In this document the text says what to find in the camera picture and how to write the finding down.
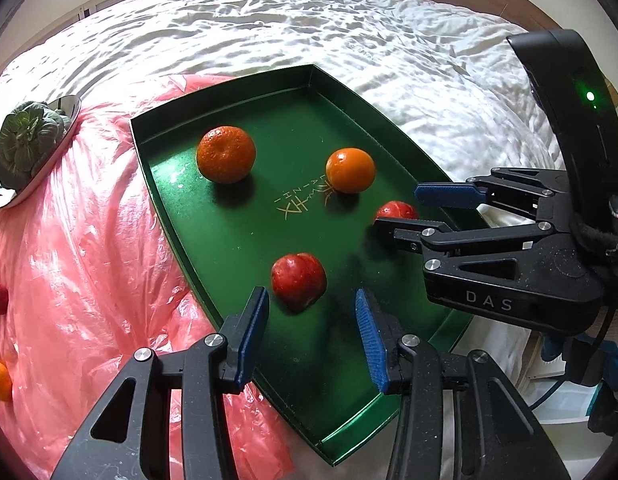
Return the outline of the green rectangular tray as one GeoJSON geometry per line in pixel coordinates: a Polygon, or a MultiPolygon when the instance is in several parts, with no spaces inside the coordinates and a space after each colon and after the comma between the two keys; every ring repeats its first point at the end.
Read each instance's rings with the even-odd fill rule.
{"type": "Polygon", "coordinates": [[[393,419],[394,396],[372,384],[355,317],[368,288],[385,312],[441,351],[469,324],[432,304],[422,259],[384,248],[371,230],[390,200],[412,202],[416,185],[445,172],[391,120],[314,65],[268,70],[171,100],[131,122],[144,180],[193,294],[215,325],[270,282],[274,261],[307,252],[322,263],[325,294],[293,313],[272,299],[255,382],[326,463],[338,464],[393,419]],[[251,172],[234,184],[202,176],[196,148],[221,126],[256,146],[251,172]],[[366,151],[376,168],[365,191],[335,191],[325,164],[341,148],[366,151]]]}

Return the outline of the bumpy orange mandarin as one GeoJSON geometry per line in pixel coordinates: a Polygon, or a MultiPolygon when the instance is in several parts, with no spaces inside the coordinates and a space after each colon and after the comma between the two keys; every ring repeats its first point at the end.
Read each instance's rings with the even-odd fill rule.
{"type": "Polygon", "coordinates": [[[202,136],[196,148],[196,165],[203,177],[218,184],[234,184],[251,172],[256,146],[239,127],[221,126],[202,136]]]}

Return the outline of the smooth orange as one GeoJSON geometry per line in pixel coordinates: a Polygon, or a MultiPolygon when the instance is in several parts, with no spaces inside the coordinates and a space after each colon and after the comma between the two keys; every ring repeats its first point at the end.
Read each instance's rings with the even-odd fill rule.
{"type": "Polygon", "coordinates": [[[341,148],[330,154],[325,164],[326,179],[340,193],[365,191],[373,184],[375,174],[373,158],[359,148],[341,148]]]}

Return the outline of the white oval plate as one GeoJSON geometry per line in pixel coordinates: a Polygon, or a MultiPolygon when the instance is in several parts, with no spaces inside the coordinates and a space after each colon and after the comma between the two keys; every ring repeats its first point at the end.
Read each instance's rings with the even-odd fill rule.
{"type": "Polygon", "coordinates": [[[70,124],[66,128],[62,141],[57,148],[52,152],[47,162],[42,166],[34,175],[32,180],[21,191],[11,190],[10,188],[4,188],[0,184],[0,209],[11,208],[32,194],[36,190],[36,187],[50,174],[56,162],[62,157],[65,150],[73,140],[73,136],[77,129],[77,119],[82,108],[82,102],[78,96],[61,96],[52,102],[47,103],[55,110],[59,108],[62,112],[70,118],[70,124]]]}

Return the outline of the pink plastic sheet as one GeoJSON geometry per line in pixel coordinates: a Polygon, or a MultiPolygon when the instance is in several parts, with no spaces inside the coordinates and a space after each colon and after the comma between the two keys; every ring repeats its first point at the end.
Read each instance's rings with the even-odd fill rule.
{"type": "Polygon", "coordinates": [[[130,119],[215,83],[114,81],[85,99],[70,146],[21,205],[0,210],[0,427],[38,479],[141,347],[180,351],[210,322],[187,286],[138,167],[130,119]]]}

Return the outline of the green leafy vegetable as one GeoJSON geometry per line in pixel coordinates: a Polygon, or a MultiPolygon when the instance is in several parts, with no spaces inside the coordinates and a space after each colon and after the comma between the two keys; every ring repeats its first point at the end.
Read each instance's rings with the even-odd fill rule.
{"type": "Polygon", "coordinates": [[[0,128],[0,184],[21,191],[44,166],[70,124],[62,110],[28,101],[6,115],[0,128]]]}

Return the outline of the red plum near gripper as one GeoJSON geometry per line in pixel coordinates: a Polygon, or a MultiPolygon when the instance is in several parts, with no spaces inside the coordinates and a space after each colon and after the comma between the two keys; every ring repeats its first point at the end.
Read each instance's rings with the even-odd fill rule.
{"type": "Polygon", "coordinates": [[[401,200],[390,200],[377,209],[375,218],[416,220],[420,218],[420,216],[412,205],[402,202],[401,200]]]}

